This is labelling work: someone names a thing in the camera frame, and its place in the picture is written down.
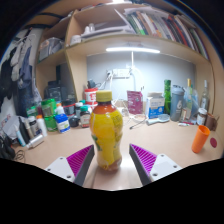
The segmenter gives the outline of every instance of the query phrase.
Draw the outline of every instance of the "wall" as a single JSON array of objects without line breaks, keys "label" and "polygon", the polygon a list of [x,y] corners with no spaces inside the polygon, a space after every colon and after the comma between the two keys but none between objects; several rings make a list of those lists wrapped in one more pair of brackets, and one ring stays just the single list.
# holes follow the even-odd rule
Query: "wall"
[{"label": "wall", "polygon": [[[126,68],[131,66],[131,52],[106,53],[87,57],[87,77],[93,79],[95,83],[103,83],[106,79],[106,70],[116,68]],[[164,80],[170,79],[171,85],[187,87],[187,79],[195,84],[195,65],[187,61],[171,56],[149,53],[134,53],[134,65],[143,76],[144,90],[143,100],[146,100],[148,92],[163,92]],[[135,90],[140,85],[138,72],[134,72],[136,78],[114,79],[112,81],[112,91],[114,99],[127,100],[127,90]],[[108,81],[105,89],[110,89]]]}]

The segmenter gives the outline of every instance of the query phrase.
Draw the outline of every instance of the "wooden desk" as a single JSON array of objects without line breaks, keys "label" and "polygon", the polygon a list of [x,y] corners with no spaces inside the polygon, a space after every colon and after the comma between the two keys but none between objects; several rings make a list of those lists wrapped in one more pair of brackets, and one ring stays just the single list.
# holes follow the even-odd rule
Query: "wooden desk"
[{"label": "wooden desk", "polygon": [[[117,172],[106,172],[98,167],[95,156],[90,164],[88,173],[83,184],[84,188],[102,190],[122,190],[142,187],[134,162],[129,155],[129,144],[135,144],[155,154],[164,153],[185,168],[190,165],[219,159],[223,153],[223,146],[217,134],[211,131],[200,153],[195,154],[191,150],[191,144],[197,131],[197,125],[180,127],[177,122],[157,123],[152,126],[140,124],[133,129],[130,121],[123,128],[121,141],[122,163]],[[217,140],[217,147],[213,148],[210,139]],[[59,134],[48,132],[44,142],[33,149],[16,147],[25,150],[26,163],[45,169],[60,156],[68,157],[89,145],[92,145],[89,128],[71,128],[70,131]]]}]

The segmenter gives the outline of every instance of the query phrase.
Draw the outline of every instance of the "water bottle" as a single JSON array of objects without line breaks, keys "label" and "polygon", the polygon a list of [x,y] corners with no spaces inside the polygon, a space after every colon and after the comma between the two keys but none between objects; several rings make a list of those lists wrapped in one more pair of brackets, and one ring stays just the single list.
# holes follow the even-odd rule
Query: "water bottle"
[{"label": "water bottle", "polygon": [[171,98],[171,112],[170,119],[172,121],[179,121],[182,105],[184,99],[184,89],[181,86],[173,85]]}]

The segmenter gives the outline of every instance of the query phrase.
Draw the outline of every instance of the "green bottle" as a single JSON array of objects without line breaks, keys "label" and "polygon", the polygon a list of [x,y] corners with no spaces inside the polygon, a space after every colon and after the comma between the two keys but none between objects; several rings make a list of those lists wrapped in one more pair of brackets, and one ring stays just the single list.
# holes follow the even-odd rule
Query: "green bottle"
[{"label": "green bottle", "polygon": [[170,92],[171,80],[164,80],[164,114],[170,115],[170,105],[171,105],[171,92]]}]

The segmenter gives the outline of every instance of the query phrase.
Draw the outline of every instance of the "yellow bottle cap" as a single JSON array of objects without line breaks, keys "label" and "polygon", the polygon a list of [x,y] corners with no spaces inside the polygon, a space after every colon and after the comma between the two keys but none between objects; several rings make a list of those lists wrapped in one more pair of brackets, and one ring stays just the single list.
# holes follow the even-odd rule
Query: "yellow bottle cap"
[{"label": "yellow bottle cap", "polygon": [[97,102],[108,102],[112,100],[112,91],[110,90],[98,90],[96,92]]},{"label": "yellow bottle cap", "polygon": [[191,79],[187,79],[187,84],[191,87]]}]

